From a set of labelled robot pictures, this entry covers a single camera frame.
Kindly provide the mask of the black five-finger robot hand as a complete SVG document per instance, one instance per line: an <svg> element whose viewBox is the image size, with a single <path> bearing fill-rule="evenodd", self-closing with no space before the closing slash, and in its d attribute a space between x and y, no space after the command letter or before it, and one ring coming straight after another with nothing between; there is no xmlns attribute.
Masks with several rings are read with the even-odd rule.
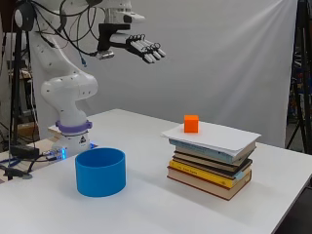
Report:
<svg viewBox="0 0 312 234"><path fill-rule="evenodd" d="M98 25L99 38L97 43L97 58L111 59L114 53L111 48L119 48L134 54L146 63L155 63L166 56L166 53L161 49L159 43L152 43L145 39L144 34L129 35L124 43L117 43L110 40L111 36L119 30L130 30L129 24L116 23L100 23Z"/></svg>

